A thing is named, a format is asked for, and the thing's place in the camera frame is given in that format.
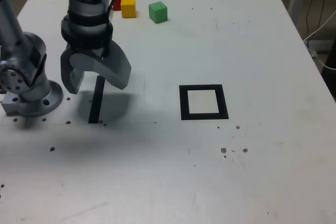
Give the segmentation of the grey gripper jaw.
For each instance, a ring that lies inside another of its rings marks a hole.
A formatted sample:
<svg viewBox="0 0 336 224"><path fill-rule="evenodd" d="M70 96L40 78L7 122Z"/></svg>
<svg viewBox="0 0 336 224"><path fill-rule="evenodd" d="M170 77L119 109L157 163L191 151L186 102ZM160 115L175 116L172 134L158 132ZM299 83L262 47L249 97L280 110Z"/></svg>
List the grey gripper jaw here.
<svg viewBox="0 0 336 224"><path fill-rule="evenodd" d="M86 56L86 49L67 47L60 56L61 79L71 94L77 94L84 78L83 63L76 63L74 66L70 62L75 59L75 55Z"/></svg>
<svg viewBox="0 0 336 224"><path fill-rule="evenodd" d="M95 72L112 86L123 90L129 82L131 65L123 50L110 41L101 56L76 53L70 57L70 64L81 72Z"/></svg>

